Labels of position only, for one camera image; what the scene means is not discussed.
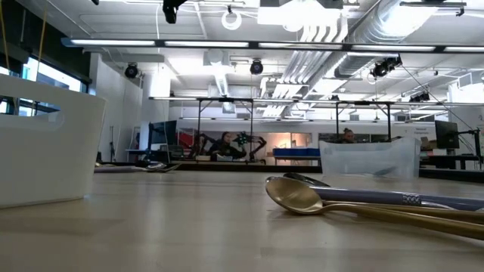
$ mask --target spoon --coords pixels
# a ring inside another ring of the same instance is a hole
[[[332,211],[352,212],[357,215],[390,223],[407,224],[443,233],[484,240],[484,226],[479,224],[348,203],[325,206],[323,200],[321,200],[319,195],[311,187],[303,182],[290,178],[268,178],[265,184],[265,190],[269,197],[278,205],[302,215],[318,215]]]

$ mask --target computer screen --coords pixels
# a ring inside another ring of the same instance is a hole
[[[457,123],[436,121],[437,148],[458,149],[459,135]]]
[[[151,144],[176,145],[176,120],[151,123]]]

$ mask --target clear plastic bin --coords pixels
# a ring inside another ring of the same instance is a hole
[[[418,178],[420,141],[414,138],[375,144],[330,144],[320,141],[319,148],[324,176]]]

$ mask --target ventilation duct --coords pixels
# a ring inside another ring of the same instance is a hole
[[[401,1],[381,0],[361,25],[348,36],[347,42],[393,44],[403,42],[437,11],[437,8],[400,6]],[[346,83],[346,80],[341,79],[353,77],[373,59],[374,57],[332,53],[310,83],[310,88],[318,95],[311,99],[319,99],[321,96],[330,94]]]

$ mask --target ceiling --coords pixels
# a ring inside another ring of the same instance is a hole
[[[33,13],[42,16],[44,8],[48,9],[48,22],[69,37],[103,38],[103,39],[156,39],[156,12],[158,5],[131,5],[123,2],[102,2],[99,6],[91,0],[17,0]],[[368,10],[376,0],[359,0],[360,8],[349,12],[349,27]],[[432,16],[420,29],[405,39],[405,43],[417,44],[484,44],[484,1],[466,0],[466,14],[456,17],[455,9],[439,11]],[[246,1],[245,8],[234,7],[237,11],[247,12],[242,16],[242,24],[236,30],[228,30],[221,24],[221,17],[226,7],[200,6],[201,22],[196,8],[184,4],[178,12],[176,25],[166,23],[161,8],[159,9],[158,26],[160,39],[214,39],[214,40],[257,40],[257,41],[296,41],[302,31],[288,32],[282,26],[259,25],[257,8],[259,1]],[[203,61],[205,50],[197,49],[150,49],[150,48],[111,48],[115,55],[162,54],[171,64],[176,79],[172,80],[172,89],[177,91],[189,89],[207,89],[214,85],[211,75],[197,73]],[[229,85],[260,86],[262,76],[251,76],[250,63],[253,58],[262,59],[265,75],[280,75],[290,62],[293,52],[290,51],[229,51],[231,62],[236,64],[234,73],[227,75]],[[402,61],[408,72],[421,84],[438,82],[432,85],[432,92],[439,98],[445,97],[446,84],[442,84],[442,76],[461,75],[465,69],[480,69],[484,64],[482,55],[450,55],[450,54],[402,54]],[[153,71],[158,63],[143,63],[140,67],[145,72]],[[362,70],[356,78],[344,86],[344,94],[351,98],[365,99],[375,95],[391,99],[398,97],[403,91],[419,86],[407,71],[397,69],[377,84],[373,79],[368,81],[368,69]]]

